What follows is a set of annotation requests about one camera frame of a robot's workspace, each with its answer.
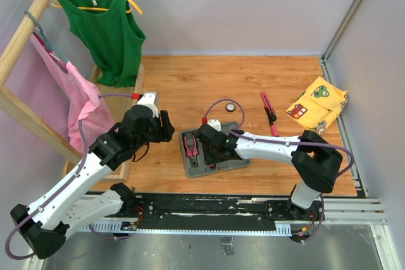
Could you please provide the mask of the pink utility knife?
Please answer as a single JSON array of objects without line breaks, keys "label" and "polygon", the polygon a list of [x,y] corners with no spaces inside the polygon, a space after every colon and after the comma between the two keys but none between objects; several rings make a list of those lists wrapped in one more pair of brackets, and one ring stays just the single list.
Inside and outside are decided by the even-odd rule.
[{"label": "pink utility knife", "polygon": [[265,111],[266,111],[266,114],[267,114],[267,117],[268,117],[269,121],[275,122],[277,120],[277,116],[276,116],[276,114],[274,112],[273,107],[271,106],[270,100],[269,100],[266,92],[261,91],[260,96],[261,96],[261,99],[263,101],[264,108],[265,108]]}]

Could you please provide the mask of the grey clothes hanger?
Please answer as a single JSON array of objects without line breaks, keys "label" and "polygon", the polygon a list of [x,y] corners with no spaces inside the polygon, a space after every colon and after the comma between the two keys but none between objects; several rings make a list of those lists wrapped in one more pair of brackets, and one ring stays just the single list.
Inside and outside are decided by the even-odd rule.
[{"label": "grey clothes hanger", "polygon": [[66,68],[67,58],[63,53],[46,37],[40,23],[35,19],[35,17],[27,10],[24,13],[33,21],[35,28],[33,33],[38,36],[42,41],[43,48],[48,52],[48,54],[53,58],[53,61],[59,67],[59,69],[64,73],[68,74]]}]

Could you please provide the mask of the green tank top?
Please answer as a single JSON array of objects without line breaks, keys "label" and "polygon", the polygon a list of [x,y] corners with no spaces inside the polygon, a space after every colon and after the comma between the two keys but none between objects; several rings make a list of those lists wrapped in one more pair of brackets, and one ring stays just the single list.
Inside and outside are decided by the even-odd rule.
[{"label": "green tank top", "polygon": [[57,0],[70,32],[88,48],[105,86],[135,85],[145,34],[129,12],[127,0]]}]

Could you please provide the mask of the yellow patterned cloth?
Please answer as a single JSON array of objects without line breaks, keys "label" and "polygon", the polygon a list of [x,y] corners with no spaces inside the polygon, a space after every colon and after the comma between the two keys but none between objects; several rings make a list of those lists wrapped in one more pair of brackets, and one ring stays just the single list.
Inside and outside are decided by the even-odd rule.
[{"label": "yellow patterned cloth", "polygon": [[318,77],[286,109],[288,117],[305,129],[323,135],[348,103],[348,93]]}]

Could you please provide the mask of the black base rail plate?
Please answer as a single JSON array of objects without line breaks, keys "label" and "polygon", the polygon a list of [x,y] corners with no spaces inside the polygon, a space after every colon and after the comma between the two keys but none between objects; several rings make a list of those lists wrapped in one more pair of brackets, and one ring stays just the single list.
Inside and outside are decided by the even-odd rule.
[{"label": "black base rail plate", "polygon": [[273,231],[277,221],[317,221],[321,203],[300,209],[284,196],[137,193],[131,209],[111,215],[141,217],[140,228],[187,231]]}]

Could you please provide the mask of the black electrical tape roll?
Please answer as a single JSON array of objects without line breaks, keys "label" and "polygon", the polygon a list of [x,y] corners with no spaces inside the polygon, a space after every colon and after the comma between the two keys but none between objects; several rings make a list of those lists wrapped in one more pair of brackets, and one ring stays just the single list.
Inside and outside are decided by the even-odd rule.
[{"label": "black electrical tape roll", "polygon": [[229,102],[229,103],[226,104],[225,109],[226,109],[226,111],[228,111],[228,112],[231,113],[231,112],[234,112],[234,111],[235,111],[236,106],[235,106],[234,103]]}]

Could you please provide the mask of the pink handled pliers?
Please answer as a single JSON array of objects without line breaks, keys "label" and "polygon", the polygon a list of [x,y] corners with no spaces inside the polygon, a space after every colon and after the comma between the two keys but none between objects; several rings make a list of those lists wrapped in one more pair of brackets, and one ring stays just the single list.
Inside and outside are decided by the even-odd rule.
[{"label": "pink handled pliers", "polygon": [[185,155],[189,158],[191,168],[196,169],[198,165],[197,157],[199,155],[197,140],[193,134],[190,136],[184,135],[183,140]]}]

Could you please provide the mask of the wooden clothes rack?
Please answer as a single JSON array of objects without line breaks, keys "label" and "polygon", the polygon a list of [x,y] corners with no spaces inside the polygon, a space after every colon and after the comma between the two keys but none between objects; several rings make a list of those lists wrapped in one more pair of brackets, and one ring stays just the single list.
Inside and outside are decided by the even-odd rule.
[{"label": "wooden clothes rack", "polygon": [[[1,0],[1,49],[4,50],[33,0]],[[69,30],[65,12],[51,6],[39,23],[45,35],[89,78],[94,62]],[[10,89],[63,139],[68,138],[68,98],[31,42],[24,47],[6,81]],[[1,188],[40,186],[59,180],[65,158],[5,112],[1,113]]]}]

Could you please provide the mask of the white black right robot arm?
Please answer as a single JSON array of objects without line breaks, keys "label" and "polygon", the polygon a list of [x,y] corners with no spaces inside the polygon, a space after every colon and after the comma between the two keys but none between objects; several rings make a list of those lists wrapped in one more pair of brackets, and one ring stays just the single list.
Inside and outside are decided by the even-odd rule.
[{"label": "white black right robot arm", "polygon": [[335,146],[313,131],[282,138],[241,130],[225,134],[204,124],[197,130],[196,138],[221,161],[265,159],[295,167],[301,181],[294,186],[286,205],[293,219],[302,219],[321,194],[333,191],[343,160]]}]

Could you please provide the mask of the grey plastic tool case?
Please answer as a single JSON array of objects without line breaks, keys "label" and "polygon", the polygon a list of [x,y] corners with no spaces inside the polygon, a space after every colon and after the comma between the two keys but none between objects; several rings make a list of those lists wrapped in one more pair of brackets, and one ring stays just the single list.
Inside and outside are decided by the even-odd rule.
[{"label": "grey plastic tool case", "polygon": [[241,159],[230,150],[236,143],[229,136],[230,130],[237,128],[237,122],[217,123],[211,120],[209,123],[214,130],[204,127],[179,134],[186,176],[197,178],[250,165],[250,160]]}]

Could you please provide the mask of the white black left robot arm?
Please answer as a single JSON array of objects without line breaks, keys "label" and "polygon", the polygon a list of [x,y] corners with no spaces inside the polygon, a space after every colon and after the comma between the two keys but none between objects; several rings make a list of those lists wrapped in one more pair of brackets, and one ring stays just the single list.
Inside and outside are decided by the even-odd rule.
[{"label": "white black left robot arm", "polygon": [[141,147],[170,142],[174,131],[166,110],[155,114],[150,106],[133,106],[122,122],[86,147],[87,152],[77,166],[52,189],[29,206],[18,204],[11,210],[15,228],[6,240],[6,254],[12,259],[19,258],[10,250],[15,233],[23,237],[34,256],[47,259],[88,224],[109,215],[131,215],[137,210],[137,201],[133,191],[123,183],[112,185],[99,198],[84,204],[77,205],[77,201],[122,163],[134,160]]}]

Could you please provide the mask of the pink shirt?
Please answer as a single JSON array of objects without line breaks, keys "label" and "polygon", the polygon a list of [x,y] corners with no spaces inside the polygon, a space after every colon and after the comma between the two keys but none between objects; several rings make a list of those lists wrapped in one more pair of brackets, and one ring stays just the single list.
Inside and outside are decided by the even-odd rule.
[{"label": "pink shirt", "polygon": [[70,101],[68,136],[72,147],[83,153],[84,145],[78,124],[82,124],[85,139],[91,144],[115,124],[110,110],[106,102],[99,98],[101,93],[97,86],[85,79],[70,61],[64,62],[54,51],[48,51],[44,41],[35,32],[30,41]]}]

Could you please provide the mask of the aluminium frame post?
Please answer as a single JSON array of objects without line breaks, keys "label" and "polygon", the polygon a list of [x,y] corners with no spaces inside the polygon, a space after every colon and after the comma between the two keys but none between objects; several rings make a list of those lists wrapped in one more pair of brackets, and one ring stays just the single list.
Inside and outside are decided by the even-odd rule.
[{"label": "aluminium frame post", "polygon": [[351,22],[353,21],[356,13],[360,9],[364,0],[353,0],[346,14],[344,15],[341,23],[339,24],[337,30],[335,31],[331,41],[329,42],[325,52],[321,55],[320,59],[323,64],[326,64],[333,54],[335,48],[338,46],[339,42],[343,38],[346,30],[349,28]]}]

